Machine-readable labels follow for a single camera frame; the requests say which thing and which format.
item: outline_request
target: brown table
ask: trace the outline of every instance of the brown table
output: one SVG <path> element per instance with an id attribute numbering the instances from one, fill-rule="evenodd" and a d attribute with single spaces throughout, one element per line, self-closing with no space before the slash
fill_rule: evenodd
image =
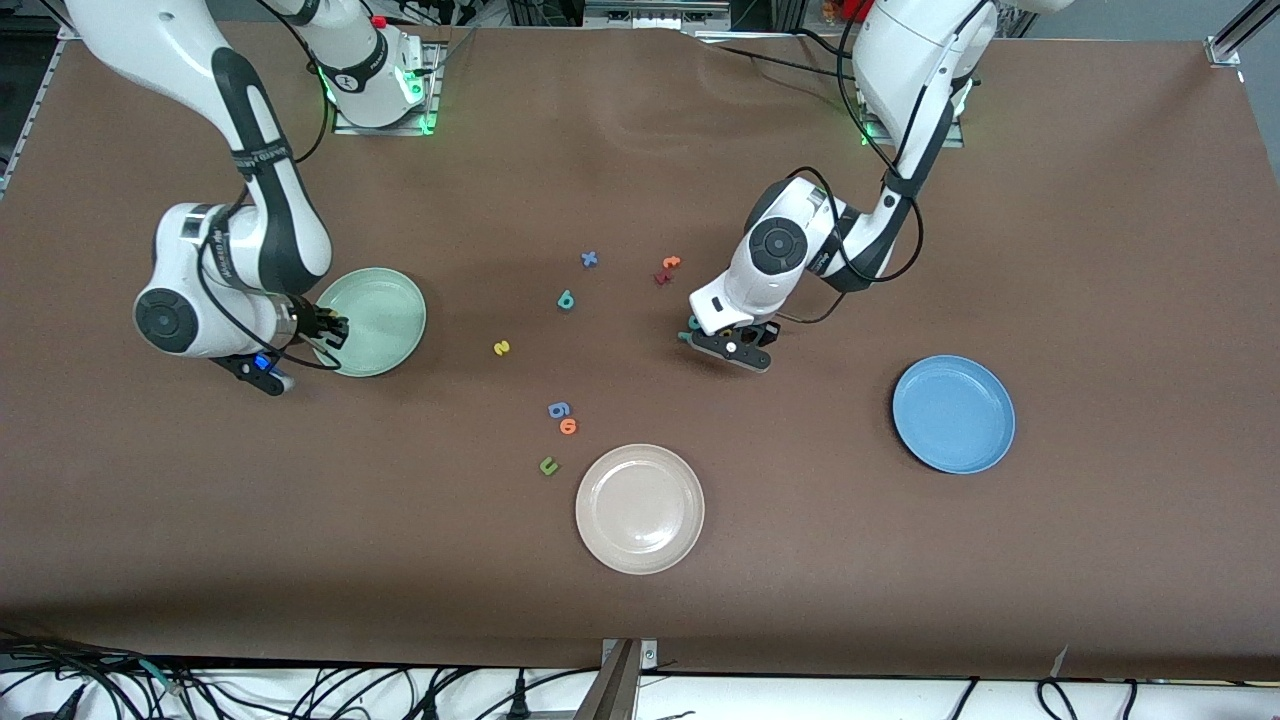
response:
<path id="1" fill-rule="evenodd" d="M 303 146 L 283 31 L 227 31 Z M 424 346 L 269 398 L 131 323 L 160 214 L 237 193 L 221 138 L 72 46 L 0 204 L 0 615 L 191 655 L 572 665 L 646 635 L 682 669 L 1037 676 L 1069 643 L 1065 674 L 1275 678 L 1280 193 L 1244 90 L 1196 44 L 997 42 L 983 74 L 919 265 L 755 375 L 675 334 L 768 183 L 815 164 L 874 199 L 828 81 L 671 32 L 481 31 L 434 137 L 303 165 L 332 277 L 408 273 Z M 801 284 L 791 311 L 829 302 Z M 938 352 L 1012 393 L 987 473 L 895 436 L 896 378 Z M 655 577 L 575 532 L 628 442 L 707 496 Z"/>

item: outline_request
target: blue plate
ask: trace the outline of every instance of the blue plate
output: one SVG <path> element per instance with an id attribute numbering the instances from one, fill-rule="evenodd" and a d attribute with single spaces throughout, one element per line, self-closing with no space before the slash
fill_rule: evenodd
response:
<path id="1" fill-rule="evenodd" d="M 968 357 L 934 355 L 897 380 L 893 424 L 925 465 L 980 473 L 1014 443 L 1014 401 L 991 370 Z"/>

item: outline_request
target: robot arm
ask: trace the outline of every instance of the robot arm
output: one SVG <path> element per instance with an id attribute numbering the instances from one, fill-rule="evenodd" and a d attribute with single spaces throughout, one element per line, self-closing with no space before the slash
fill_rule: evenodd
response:
<path id="1" fill-rule="evenodd" d="M 422 64 L 422 41 L 374 27 L 360 0 L 265 0 L 306 40 L 334 104 L 352 123 L 380 128 L 424 101 L 406 77 Z"/>
<path id="2" fill-rule="evenodd" d="M 888 265 L 893 241 L 951 126 L 952 81 L 968 79 L 995 22 L 996 9 L 987 0 L 901 0 L 872 6 L 854 44 L 854 73 L 867 104 L 899 147 L 878 202 L 869 213 L 841 200 L 832 205 L 823 188 L 800 177 L 767 188 L 748 218 L 728 270 L 690 295 L 704 334 L 767 323 L 805 270 L 841 292 L 872 284 L 869 278 Z M 759 357 L 726 355 L 722 342 L 694 345 L 763 369 Z"/>
<path id="3" fill-rule="evenodd" d="M 184 357 L 269 351 L 257 340 L 280 348 L 300 337 L 326 338 L 339 347 L 346 320 L 301 297 L 329 270 L 329 233 L 302 188 L 262 82 L 204 3 L 70 0 L 68 10 L 108 67 L 212 123 L 253 196 L 252 206 L 182 204 L 164 214 L 151 281 L 134 302 L 142 336 Z M 252 379 L 250 369 L 238 374 Z M 269 384 L 287 389 L 288 378 L 274 375 Z"/>

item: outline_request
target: cable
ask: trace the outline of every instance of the cable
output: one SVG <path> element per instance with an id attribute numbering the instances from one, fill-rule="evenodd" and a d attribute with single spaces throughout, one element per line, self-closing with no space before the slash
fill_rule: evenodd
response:
<path id="1" fill-rule="evenodd" d="M 342 703 L 342 705 L 338 706 L 338 710 L 334 711 L 332 720 L 338 720 L 339 717 L 342 717 L 343 712 L 346 712 L 347 708 L 351 707 L 352 703 L 355 703 L 357 700 L 360 700 L 361 696 L 364 696 L 369 691 L 374 689 L 379 684 L 385 683 L 387 680 L 390 680 L 396 675 L 399 675 L 401 673 L 404 673 L 407 675 L 408 674 L 408 669 L 407 667 L 401 667 L 399 670 L 393 670 L 393 671 L 383 675 L 381 678 L 378 678 L 372 683 L 369 683 L 367 685 L 365 685 L 364 689 L 361 689 L 360 692 L 357 692 L 357 693 L 352 694 L 351 697 L 348 697 L 347 702 L 344 702 L 344 703 Z"/>
<path id="2" fill-rule="evenodd" d="M 1128 679 L 1125 684 L 1129 685 L 1129 700 L 1124 703 L 1124 711 L 1120 712 L 1120 720 L 1129 720 L 1129 714 L 1133 712 L 1133 703 L 1138 701 L 1138 680 Z"/>
<path id="3" fill-rule="evenodd" d="M 552 680 L 559 680 L 561 678 L 568 678 L 570 675 L 581 675 L 582 673 L 596 673 L 599 670 L 600 670 L 599 667 L 579 667 L 577 670 L 564 670 L 563 673 L 556 673 L 554 675 L 547 675 L 545 678 L 541 678 L 539 680 L 534 680 L 532 683 L 529 683 L 525 687 L 525 692 L 531 691 L 531 689 L 536 688 L 538 685 L 545 685 L 547 683 L 550 683 Z M 485 710 L 480 715 L 476 715 L 476 720 L 484 720 L 485 717 L 489 716 L 490 712 L 498 710 L 503 705 L 507 705 L 508 702 L 511 702 L 512 700 L 515 700 L 515 697 L 516 697 L 516 693 L 511 693 L 509 696 L 499 700 L 498 702 L 493 703 L 488 710 Z"/>
<path id="4" fill-rule="evenodd" d="M 239 705 L 241 707 L 248 707 L 250 710 L 259 710 L 261 712 L 269 712 L 269 714 L 279 716 L 279 717 L 289 717 L 289 712 L 287 710 L 280 710 L 280 708 L 276 708 L 276 707 L 270 707 L 268 705 L 260 705 L 257 702 L 252 702 L 252 701 L 244 700 L 242 697 L 233 696 L 230 692 L 228 692 L 225 688 L 223 688 L 218 683 L 209 683 L 209 687 L 212 688 L 212 689 L 215 689 L 215 691 L 218 691 L 218 692 L 220 692 L 220 693 L 223 693 L 223 696 L 227 700 L 234 702 L 236 705 Z"/>
<path id="5" fill-rule="evenodd" d="M 826 37 L 818 35 L 817 32 L 814 32 L 814 31 L 812 31 L 812 29 L 809 29 L 806 27 L 797 27 L 795 29 L 788 29 L 787 32 L 791 33 L 791 35 L 803 35 L 803 36 L 808 37 L 809 40 L 813 40 L 814 42 L 817 42 L 818 45 L 820 45 L 823 50 L 826 50 L 827 53 L 831 53 L 832 55 L 835 55 L 836 53 L 840 53 L 840 50 L 835 45 L 832 45 L 831 42 L 828 42 Z M 852 53 L 846 53 L 845 58 L 852 60 L 854 59 L 854 54 Z"/>
<path id="6" fill-rule="evenodd" d="M 316 76 L 320 76 L 319 68 L 316 68 Z M 320 77 L 320 102 L 324 105 L 320 109 L 320 132 L 317 132 L 316 138 L 311 141 L 311 147 L 307 147 L 307 151 L 300 155 L 298 159 L 293 161 L 296 165 L 306 163 L 307 158 L 315 154 L 315 151 L 320 147 L 320 142 L 324 141 L 324 136 L 329 135 L 329 129 L 332 127 L 329 119 L 329 97 L 328 94 L 325 92 L 324 77 Z M 333 120 L 337 122 L 337 119 L 338 115 L 337 113 L 334 113 Z"/>
<path id="7" fill-rule="evenodd" d="M 924 218 L 920 215 L 920 208 L 915 204 L 915 199 L 914 197 L 905 196 L 902 200 L 905 200 L 908 202 L 910 210 L 915 214 L 916 232 L 919 233 L 919 236 L 915 238 L 915 251 L 911 252 L 911 258 L 908 259 L 906 264 L 902 265 L 901 268 L 899 268 L 899 270 L 896 273 L 892 273 L 892 274 L 888 274 L 888 275 L 879 275 L 879 277 L 868 277 L 868 275 L 864 275 L 858 269 L 858 266 L 854 265 L 852 260 L 849 259 L 849 255 L 847 255 L 847 252 L 845 250 L 844 238 L 840 237 L 840 234 L 838 234 L 838 232 L 840 232 L 840 213 L 836 210 L 836 196 L 831 191 L 831 183 L 827 182 L 827 178 L 824 178 L 822 176 L 822 173 L 818 172 L 817 168 L 810 168 L 808 165 L 801 167 L 801 168 L 796 168 L 787 177 L 788 178 L 794 178 L 794 177 L 796 177 L 800 173 L 809 173 L 813 177 L 818 178 L 818 182 L 822 184 L 822 190 L 827 193 L 827 204 L 831 208 L 831 218 L 832 218 L 831 237 L 838 241 L 838 245 L 836 247 L 840 250 L 840 258 L 841 258 L 841 260 L 845 261 L 845 265 L 850 269 L 850 272 L 852 272 L 855 275 L 858 275 L 858 279 L 860 279 L 863 282 L 869 282 L 869 283 L 887 283 L 890 281 L 895 281 L 895 279 L 902 277 L 908 270 L 911 269 L 913 265 L 915 265 L 915 261 L 920 258 L 920 249 L 924 247 Z"/>
<path id="8" fill-rule="evenodd" d="M 415 717 L 417 717 L 420 712 L 424 715 L 424 720 L 435 720 L 436 717 L 435 698 L 439 697 L 442 692 L 444 692 L 444 688 L 456 683 L 458 679 L 471 673 L 475 673 L 476 670 L 479 670 L 479 667 L 458 667 L 457 670 L 453 671 L 452 675 L 440 680 L 440 684 L 435 684 L 435 679 L 440 675 L 442 671 L 436 670 L 435 675 L 431 676 L 431 684 L 428 687 L 426 693 L 422 696 L 422 700 L 417 701 L 417 703 L 415 703 L 413 707 L 408 710 L 408 712 L 404 715 L 404 720 L 415 720 Z"/>
<path id="9" fill-rule="evenodd" d="M 248 187 L 246 186 L 244 190 L 241 191 L 241 196 L 237 197 L 236 202 L 230 206 L 230 210 L 228 210 L 225 213 L 227 218 L 230 218 L 237 211 L 239 211 L 241 208 L 244 206 L 244 197 L 247 195 L 248 195 Z M 246 336 L 248 336 L 250 340 L 252 340 L 259 346 L 261 346 L 262 351 L 265 351 L 268 355 L 273 355 L 273 356 L 276 356 L 276 357 L 283 357 L 284 360 L 288 360 L 291 363 L 297 363 L 298 365 L 302 365 L 303 368 L 312 368 L 312 369 L 316 369 L 316 370 L 333 370 L 333 372 L 337 372 L 339 368 L 342 368 L 342 363 L 337 357 L 334 357 L 333 355 L 329 354 L 328 350 L 325 350 L 323 347 L 319 347 L 317 345 L 312 345 L 311 347 L 315 347 L 316 350 L 319 350 L 320 352 L 323 352 L 325 357 L 328 357 L 330 361 L 335 363 L 334 365 L 324 365 L 324 364 L 320 364 L 320 363 L 311 363 L 308 360 L 302 360 L 301 357 L 296 357 L 293 355 L 289 355 L 288 352 L 284 351 L 284 348 L 274 347 L 273 345 L 270 345 L 265 340 L 257 337 L 257 334 L 255 334 L 253 331 L 248 329 L 248 327 L 246 327 L 244 323 L 239 322 L 239 318 L 237 318 L 236 315 L 233 315 L 230 313 L 230 310 L 228 310 L 218 300 L 218 297 L 214 296 L 214 291 L 209 288 L 209 281 L 206 279 L 209 273 L 205 270 L 205 251 L 209 250 L 209 243 L 212 241 L 212 227 L 214 227 L 214 224 L 215 223 L 212 223 L 212 222 L 209 224 L 210 233 L 205 236 L 204 242 L 200 243 L 200 250 L 196 251 L 196 278 L 200 281 L 201 290 L 205 291 L 205 297 L 207 297 L 209 301 L 214 304 L 214 307 L 216 307 L 218 311 L 221 313 L 223 316 L 227 318 L 228 322 L 230 322 L 233 325 L 236 325 L 236 328 L 239 332 L 244 333 Z"/>
<path id="10" fill-rule="evenodd" d="M 1062 705 L 1066 706 L 1066 712 L 1068 715 L 1070 715 L 1071 720 L 1080 720 L 1075 715 L 1075 707 L 1071 706 L 1071 701 L 1068 700 L 1066 697 L 1066 691 L 1064 691 L 1062 685 L 1057 684 L 1057 680 L 1052 678 L 1044 678 L 1043 680 L 1036 683 L 1036 700 L 1039 701 L 1041 708 L 1044 711 L 1044 715 L 1048 715 L 1053 720 L 1062 720 L 1062 717 L 1059 714 L 1048 708 L 1048 702 L 1044 700 L 1044 688 L 1053 688 L 1055 691 L 1057 691 L 1057 697 L 1062 698 Z"/>
<path id="11" fill-rule="evenodd" d="M 982 0 L 980 3 L 974 5 L 973 9 L 969 10 L 969 14 L 960 20 L 960 24 L 956 26 L 955 33 L 952 33 L 955 36 L 952 38 L 952 42 L 960 38 L 960 33 L 964 32 L 964 28 L 968 27 L 969 23 L 975 17 L 978 17 L 978 12 L 982 10 L 988 1 L 989 0 Z M 951 45 L 948 44 L 946 47 L 942 49 L 942 55 L 946 55 L 950 50 Z M 906 126 L 905 126 L 906 129 L 902 131 L 902 142 L 897 143 L 897 152 L 893 154 L 893 165 L 897 165 L 897 161 L 902 158 L 902 149 L 906 147 L 906 140 L 911 137 L 911 128 L 915 126 L 915 115 L 920 111 L 920 105 L 924 102 L 924 94 L 928 90 L 929 90 L 929 78 L 924 78 L 924 82 L 920 83 L 920 91 L 915 94 L 915 104 L 911 105 L 911 114 L 906 119 Z"/>
<path id="12" fill-rule="evenodd" d="M 836 307 L 840 307 L 840 304 L 844 302 L 846 295 L 849 295 L 849 293 L 847 292 L 841 292 L 840 295 L 837 295 L 835 302 L 831 304 L 831 307 L 827 307 L 827 311 L 823 313 L 822 315 L 818 315 L 817 318 L 813 318 L 813 319 L 796 318 L 795 315 L 787 315 L 786 313 L 778 313 L 778 318 L 782 318 L 783 320 L 787 320 L 790 323 L 796 323 L 796 324 L 800 324 L 800 325 L 814 325 L 814 324 L 818 324 L 818 323 L 826 320 L 827 318 L 829 318 L 831 314 L 836 311 Z"/>
<path id="13" fill-rule="evenodd" d="M 259 5 L 261 5 L 262 9 L 266 10 L 268 13 L 271 13 L 271 17 L 274 17 L 276 20 L 279 20 L 280 24 L 284 26 L 284 29 L 289 31 L 289 35 L 293 36 L 293 41 L 297 42 L 298 47 L 301 47 L 302 51 L 307 54 L 307 60 L 312 60 L 314 61 L 314 58 L 311 56 L 311 46 L 307 45 L 306 40 L 302 40 L 302 36 L 298 35 L 298 31 L 293 28 L 293 23 L 291 23 L 288 18 L 285 18 L 284 15 L 282 15 L 279 13 L 279 10 L 276 10 L 275 8 L 268 5 L 265 0 L 253 0 L 253 1 L 257 3 Z"/>
<path id="14" fill-rule="evenodd" d="M 311 147 L 307 149 L 307 151 L 303 152 L 297 160 L 294 160 L 296 164 L 301 165 L 307 160 L 307 158 L 310 158 L 316 151 L 317 147 L 320 147 L 320 141 L 324 140 L 324 136 L 329 133 L 329 96 L 328 92 L 325 91 L 324 74 L 320 72 L 320 65 L 319 63 L 316 63 L 315 55 L 311 54 L 311 46 L 307 45 L 307 41 L 302 38 L 302 36 L 298 33 L 297 29 L 294 29 L 293 24 L 288 20 L 288 18 L 276 12 L 275 8 L 268 5 L 266 0 L 255 0 L 255 1 L 259 5 L 261 5 L 264 10 L 271 13 L 271 15 L 276 20 L 279 20 L 282 26 L 284 26 L 284 29 L 289 31 L 289 35 L 293 36 L 293 41 L 298 44 L 298 47 L 301 47 L 302 53 L 307 56 L 308 72 L 314 69 L 316 77 L 320 81 L 320 101 L 324 102 L 324 108 L 321 109 L 321 115 L 320 115 L 320 132 L 316 133 L 316 138 L 311 143 Z"/>
<path id="15" fill-rule="evenodd" d="M 978 678 L 969 678 L 969 687 L 960 693 L 960 702 L 956 703 L 956 708 L 951 711 L 950 720 L 960 720 L 960 714 L 964 712 L 964 705 L 969 702 L 969 696 L 973 694 L 973 689 L 978 687 Z"/>
<path id="16" fill-rule="evenodd" d="M 741 55 L 744 58 L 754 58 L 756 60 L 764 60 L 765 63 L 774 63 L 777 65 L 786 65 L 788 68 L 796 68 L 797 70 L 806 70 L 806 72 L 810 72 L 810 73 L 817 73 L 819 76 L 837 77 L 836 73 L 833 73 L 831 70 L 824 70 L 822 68 L 814 68 L 812 65 L 803 65 L 800 63 L 792 63 L 791 60 L 783 60 L 781 58 L 771 58 L 768 55 L 760 55 L 759 53 L 751 53 L 751 51 L 748 51 L 748 50 L 739 50 L 737 47 L 726 47 L 724 45 L 719 45 L 719 44 L 717 44 L 716 47 L 718 47 L 718 49 L 721 49 L 721 50 L 723 50 L 726 53 L 732 53 L 735 55 Z"/>

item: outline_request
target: plate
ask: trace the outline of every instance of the plate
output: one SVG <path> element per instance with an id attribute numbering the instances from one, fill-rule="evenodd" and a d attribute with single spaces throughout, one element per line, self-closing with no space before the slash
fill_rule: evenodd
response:
<path id="1" fill-rule="evenodd" d="M 320 293 L 316 305 L 332 307 L 348 322 L 349 336 L 342 350 L 329 348 L 342 363 L 334 370 L 339 375 L 369 378 L 390 370 L 413 354 L 426 331 L 422 291 L 389 268 L 347 273 Z M 320 352 L 316 357 L 333 365 Z"/>
<path id="2" fill-rule="evenodd" d="M 978 363 L 934 355 L 897 380 L 893 424 L 925 465 L 943 473 L 980 473 L 1000 462 L 1014 443 L 1014 401 Z"/>
<path id="3" fill-rule="evenodd" d="M 657 445 L 605 452 L 577 488 L 582 542 L 596 560 L 628 575 L 652 575 L 684 560 L 705 515 L 698 475 Z"/>

